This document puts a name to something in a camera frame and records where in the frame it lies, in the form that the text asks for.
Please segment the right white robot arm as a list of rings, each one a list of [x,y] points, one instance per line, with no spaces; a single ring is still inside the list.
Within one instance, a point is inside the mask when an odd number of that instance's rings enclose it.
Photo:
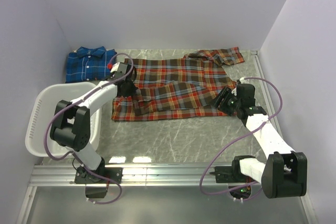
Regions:
[[[269,122],[263,107],[256,105],[255,87],[238,84],[234,90],[222,89],[212,106],[236,115],[259,143],[267,161],[262,163],[251,155],[236,156],[229,168],[217,166],[213,174],[218,183],[229,179],[242,183],[251,178],[261,184],[267,198],[301,197],[307,192],[307,157],[294,151]]]

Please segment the red brown plaid shirt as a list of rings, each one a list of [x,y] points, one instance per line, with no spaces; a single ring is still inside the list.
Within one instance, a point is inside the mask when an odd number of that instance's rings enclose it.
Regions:
[[[236,87],[223,66],[244,61],[237,47],[199,50],[177,59],[134,59],[137,90],[114,99],[111,118],[138,122],[223,116],[212,101],[225,87]]]

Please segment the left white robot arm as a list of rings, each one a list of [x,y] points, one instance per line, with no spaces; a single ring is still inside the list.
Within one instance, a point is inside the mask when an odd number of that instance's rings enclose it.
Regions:
[[[137,87],[133,84],[132,76],[136,74],[133,63],[118,62],[92,90],[72,101],[61,100],[57,103],[55,115],[46,132],[68,152],[62,157],[54,157],[48,149],[47,140],[44,140],[44,148],[48,156],[56,161],[70,154],[79,162],[76,182],[93,184],[108,180],[105,161],[90,143],[91,117],[108,101],[134,95]]]

